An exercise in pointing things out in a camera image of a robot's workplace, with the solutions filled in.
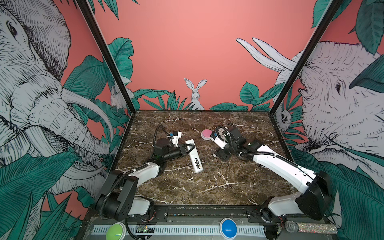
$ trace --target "microphone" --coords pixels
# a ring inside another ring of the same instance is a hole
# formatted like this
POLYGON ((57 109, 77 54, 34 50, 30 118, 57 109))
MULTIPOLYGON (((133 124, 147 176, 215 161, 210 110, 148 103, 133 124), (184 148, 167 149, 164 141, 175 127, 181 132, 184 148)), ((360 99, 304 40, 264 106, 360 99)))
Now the microphone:
POLYGON ((306 232, 306 233, 337 234, 337 228, 333 224, 286 221, 285 229, 290 233, 306 232))

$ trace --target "animal eye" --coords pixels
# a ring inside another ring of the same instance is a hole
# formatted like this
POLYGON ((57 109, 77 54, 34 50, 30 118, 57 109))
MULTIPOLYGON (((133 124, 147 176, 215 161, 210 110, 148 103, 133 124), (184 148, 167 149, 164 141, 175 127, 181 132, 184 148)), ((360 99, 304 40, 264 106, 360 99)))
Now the animal eye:
POLYGON ((340 95, 340 88, 341 88, 341 84, 337 83, 336 84, 336 91, 339 93, 339 95, 340 95))
POLYGON ((7 27, 9 29, 9 31, 11 32, 11 34, 13 35, 13 37, 15 37, 17 35, 17 31, 9 21, 7 21, 7 27))

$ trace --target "brown marble surface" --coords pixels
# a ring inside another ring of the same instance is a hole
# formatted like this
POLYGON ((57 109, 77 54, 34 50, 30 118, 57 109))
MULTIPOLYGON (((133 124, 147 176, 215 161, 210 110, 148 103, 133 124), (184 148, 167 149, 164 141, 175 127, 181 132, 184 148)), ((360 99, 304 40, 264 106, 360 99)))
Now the brown marble surface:
MULTIPOLYGON (((200 133, 217 125, 237 125, 245 137, 262 140, 285 156, 266 113, 160 112, 136 114, 118 169, 140 166, 152 153, 153 134, 158 124, 167 132, 180 131, 180 141, 194 139, 204 171, 196 174, 189 156, 169 161, 164 173, 137 188, 136 195, 156 204, 262 204, 267 197, 295 192, 294 187, 269 169, 231 156, 227 162, 213 157, 218 146, 200 133)), ((157 138, 165 137, 159 130, 157 138)))

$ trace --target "remote control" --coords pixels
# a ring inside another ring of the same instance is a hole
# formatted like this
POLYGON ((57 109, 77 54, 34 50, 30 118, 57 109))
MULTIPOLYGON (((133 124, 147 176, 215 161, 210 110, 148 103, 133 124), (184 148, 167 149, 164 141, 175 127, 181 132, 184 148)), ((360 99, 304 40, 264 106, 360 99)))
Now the remote control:
MULTIPOLYGON (((193 141, 193 139, 185 141, 185 143, 195 145, 195 141, 193 141)), ((195 173, 199 173, 199 172, 203 171, 203 165, 201 165, 201 161, 200 161, 199 154, 197 153, 196 145, 195 145, 195 149, 193 149, 189 153, 189 157, 191 158, 192 166, 193 166, 195 173)))

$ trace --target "wallpaper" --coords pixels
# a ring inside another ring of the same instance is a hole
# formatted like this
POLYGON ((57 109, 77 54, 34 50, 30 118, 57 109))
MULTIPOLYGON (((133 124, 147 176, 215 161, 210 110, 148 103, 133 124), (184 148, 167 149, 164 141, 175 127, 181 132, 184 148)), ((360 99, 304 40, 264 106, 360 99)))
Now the wallpaper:
POLYGON ((73 239, 129 113, 73 1, 2 0, 0 36, 0 239, 73 239))
POLYGON ((295 162, 330 175, 339 239, 384 235, 383 10, 343 1, 275 114, 295 162))
POLYGON ((269 111, 327 6, 314 11, 315 0, 88 2, 108 44, 130 40, 110 50, 135 108, 158 110, 269 111))

